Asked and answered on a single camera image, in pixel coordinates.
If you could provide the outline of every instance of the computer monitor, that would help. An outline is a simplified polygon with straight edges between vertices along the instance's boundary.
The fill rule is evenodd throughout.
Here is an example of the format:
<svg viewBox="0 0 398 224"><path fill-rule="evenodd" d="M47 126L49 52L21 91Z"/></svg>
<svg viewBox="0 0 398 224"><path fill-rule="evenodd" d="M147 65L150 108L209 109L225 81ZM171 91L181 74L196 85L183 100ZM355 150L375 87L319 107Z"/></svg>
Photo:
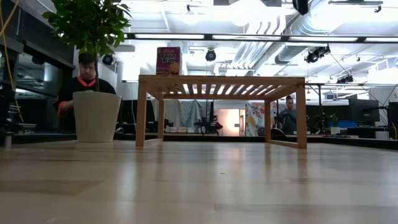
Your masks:
<svg viewBox="0 0 398 224"><path fill-rule="evenodd" d="M377 100L349 99L351 120L363 123L380 121L379 102Z"/></svg>

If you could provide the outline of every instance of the wooden floor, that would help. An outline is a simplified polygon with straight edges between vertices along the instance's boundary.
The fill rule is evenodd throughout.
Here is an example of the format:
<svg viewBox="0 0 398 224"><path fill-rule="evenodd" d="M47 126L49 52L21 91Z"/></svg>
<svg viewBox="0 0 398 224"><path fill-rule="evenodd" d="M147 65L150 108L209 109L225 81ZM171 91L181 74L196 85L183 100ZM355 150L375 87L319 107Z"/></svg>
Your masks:
<svg viewBox="0 0 398 224"><path fill-rule="evenodd" d="M0 152L0 223L397 223L398 153L55 142Z"/></svg>

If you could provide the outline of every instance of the blue object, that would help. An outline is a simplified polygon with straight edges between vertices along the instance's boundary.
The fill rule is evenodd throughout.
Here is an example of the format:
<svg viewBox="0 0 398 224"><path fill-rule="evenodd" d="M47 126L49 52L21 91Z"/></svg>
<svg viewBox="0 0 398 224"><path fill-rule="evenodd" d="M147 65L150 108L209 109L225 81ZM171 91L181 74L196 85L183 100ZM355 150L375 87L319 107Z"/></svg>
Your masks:
<svg viewBox="0 0 398 224"><path fill-rule="evenodd" d="M337 126L340 128L355 128L356 121L338 121ZM329 127L333 127L333 123L329 121Z"/></svg>

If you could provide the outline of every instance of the wooden table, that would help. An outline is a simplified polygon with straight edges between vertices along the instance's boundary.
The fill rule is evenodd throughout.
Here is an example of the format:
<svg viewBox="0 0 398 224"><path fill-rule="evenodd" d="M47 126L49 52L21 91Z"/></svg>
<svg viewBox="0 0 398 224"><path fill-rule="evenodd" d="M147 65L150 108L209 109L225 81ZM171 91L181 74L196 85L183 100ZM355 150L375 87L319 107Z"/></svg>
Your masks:
<svg viewBox="0 0 398 224"><path fill-rule="evenodd" d="M297 143L271 140L271 102L296 92ZM157 139L145 141L147 93L159 101ZM293 77L209 77L197 75L140 75L136 146L163 141L164 100L264 100L265 142L307 148L305 79Z"/></svg>

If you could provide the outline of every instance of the orange collar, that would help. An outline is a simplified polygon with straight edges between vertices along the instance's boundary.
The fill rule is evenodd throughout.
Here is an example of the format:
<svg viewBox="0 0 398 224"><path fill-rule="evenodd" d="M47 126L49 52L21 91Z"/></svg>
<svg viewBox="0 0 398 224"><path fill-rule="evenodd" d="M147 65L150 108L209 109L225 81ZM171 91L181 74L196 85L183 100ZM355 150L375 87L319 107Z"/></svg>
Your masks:
<svg viewBox="0 0 398 224"><path fill-rule="evenodd" d="M87 84L84 80L81 79L80 76L77 77L77 80L80 82L81 85L83 85L84 87L91 87L95 84L95 79L93 81L91 81L90 84Z"/></svg>

